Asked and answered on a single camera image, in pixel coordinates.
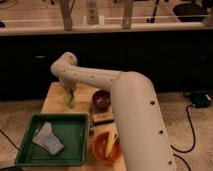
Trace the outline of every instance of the black cable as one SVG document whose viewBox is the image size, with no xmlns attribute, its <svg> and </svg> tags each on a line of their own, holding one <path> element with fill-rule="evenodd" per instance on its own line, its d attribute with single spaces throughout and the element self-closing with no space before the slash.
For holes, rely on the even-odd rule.
<svg viewBox="0 0 213 171">
<path fill-rule="evenodd" d="M 155 0 L 152 16 L 151 16 L 151 18 L 147 19 L 147 23 L 154 23 L 155 22 L 155 17 L 156 17 L 156 14 L 157 14 L 159 2 L 160 2 L 160 0 Z"/>
<path fill-rule="evenodd" d="M 189 166 L 189 164 L 186 162 L 186 160 L 185 160 L 183 157 L 181 157 L 181 156 L 179 156 L 179 155 L 177 155 L 177 154 L 173 154 L 173 156 L 175 156 L 175 157 L 181 159 L 181 160 L 185 163 L 185 165 L 187 166 L 187 168 L 188 168 L 189 171 L 192 170 L 191 167 Z"/>
<path fill-rule="evenodd" d="M 2 135 L 4 135 L 5 138 L 7 138 L 7 140 L 13 145 L 13 147 L 19 150 L 19 148 L 14 144 L 14 142 L 1 129 L 0 129 L 0 132 Z"/>
<path fill-rule="evenodd" d="M 191 130 L 192 130 L 193 144 L 192 144 L 192 147 L 191 147 L 190 149 L 188 149 L 188 150 L 179 150 L 179 149 L 175 148 L 173 145 L 171 145 L 171 148 L 172 148 L 173 150 L 179 152 L 179 153 L 189 153 L 189 152 L 191 152 L 191 151 L 194 149 L 194 147 L 195 147 L 195 145 L 196 145 L 195 131 L 194 131 L 194 127 L 193 127 L 193 125 L 192 125 L 192 121 L 191 121 L 190 114 L 189 114 L 189 108 L 190 108 L 190 107 L 193 107 L 193 106 L 194 106 L 194 105 L 192 105 L 192 104 L 186 106 L 186 113 L 187 113 L 187 117 L 188 117 L 188 120 L 189 120 L 189 124 L 190 124 Z"/>
</svg>

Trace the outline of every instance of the green tray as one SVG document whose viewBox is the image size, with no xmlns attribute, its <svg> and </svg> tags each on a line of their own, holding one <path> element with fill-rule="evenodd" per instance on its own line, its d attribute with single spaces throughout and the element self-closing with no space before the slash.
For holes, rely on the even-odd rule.
<svg viewBox="0 0 213 171">
<path fill-rule="evenodd" d="M 55 156 L 32 142 L 33 136 L 46 121 L 52 124 L 54 134 L 64 144 L 63 150 Z M 17 154 L 16 166 L 83 165 L 86 160 L 87 127 L 88 115 L 86 114 L 33 115 Z"/>
</svg>

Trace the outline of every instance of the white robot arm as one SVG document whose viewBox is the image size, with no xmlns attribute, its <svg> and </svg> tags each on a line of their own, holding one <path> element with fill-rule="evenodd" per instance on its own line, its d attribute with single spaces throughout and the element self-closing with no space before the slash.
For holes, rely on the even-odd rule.
<svg viewBox="0 0 213 171">
<path fill-rule="evenodd" d="M 152 82 L 137 72 L 82 68 L 70 52 L 51 66 L 66 86 L 82 82 L 111 94 L 111 104 L 128 171 L 175 171 Z"/>
</svg>

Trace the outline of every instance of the wire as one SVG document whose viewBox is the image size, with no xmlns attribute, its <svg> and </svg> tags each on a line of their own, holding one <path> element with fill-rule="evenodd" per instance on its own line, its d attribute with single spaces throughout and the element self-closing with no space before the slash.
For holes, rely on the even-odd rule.
<svg viewBox="0 0 213 171">
<path fill-rule="evenodd" d="M 2 135 L 4 135 L 5 138 L 7 138 L 7 140 L 13 145 L 13 147 L 19 150 L 19 148 L 14 144 L 14 142 L 1 129 L 0 129 L 0 132 Z"/>
<path fill-rule="evenodd" d="M 185 165 L 187 166 L 187 168 L 188 168 L 189 171 L 192 170 L 191 167 L 189 166 L 189 164 L 186 162 L 186 160 L 185 160 L 183 157 L 181 157 L 181 156 L 179 156 L 179 155 L 177 155 L 177 154 L 173 154 L 173 156 L 175 156 L 175 157 L 181 159 L 181 160 L 185 163 Z"/>
<path fill-rule="evenodd" d="M 187 113 L 187 117 L 188 117 L 188 120 L 189 120 L 189 124 L 190 124 L 190 127 L 191 127 L 191 130 L 192 130 L 192 136 L 193 136 L 193 144 L 192 144 L 192 147 L 188 150 L 179 150 L 177 149 L 176 147 L 174 147 L 173 145 L 171 145 L 171 148 L 179 153 L 189 153 L 191 152 L 195 145 L 196 145 L 196 136 L 195 136 L 195 131 L 194 131 L 194 127 L 193 127 L 193 124 L 192 124 L 192 121 L 191 121 L 191 118 L 190 118 L 190 114 L 189 114 L 189 108 L 190 107 L 194 107 L 194 105 L 188 105 L 186 106 L 186 113 Z"/>
</svg>

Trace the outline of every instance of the bowl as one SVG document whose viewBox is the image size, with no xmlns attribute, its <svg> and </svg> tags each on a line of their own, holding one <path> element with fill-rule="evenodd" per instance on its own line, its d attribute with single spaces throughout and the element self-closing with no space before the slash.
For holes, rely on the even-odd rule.
<svg viewBox="0 0 213 171">
<path fill-rule="evenodd" d="M 119 139 L 117 138 L 115 144 L 112 148 L 111 153 L 107 158 L 105 158 L 105 149 L 107 144 L 109 132 L 102 132 L 97 137 L 92 144 L 92 152 L 94 157 L 102 164 L 110 165 L 114 163 L 121 156 L 121 148 Z"/>
<path fill-rule="evenodd" d="M 98 90 L 93 94 L 92 102 L 97 109 L 107 110 L 111 105 L 110 93 L 105 90 Z"/>
</svg>

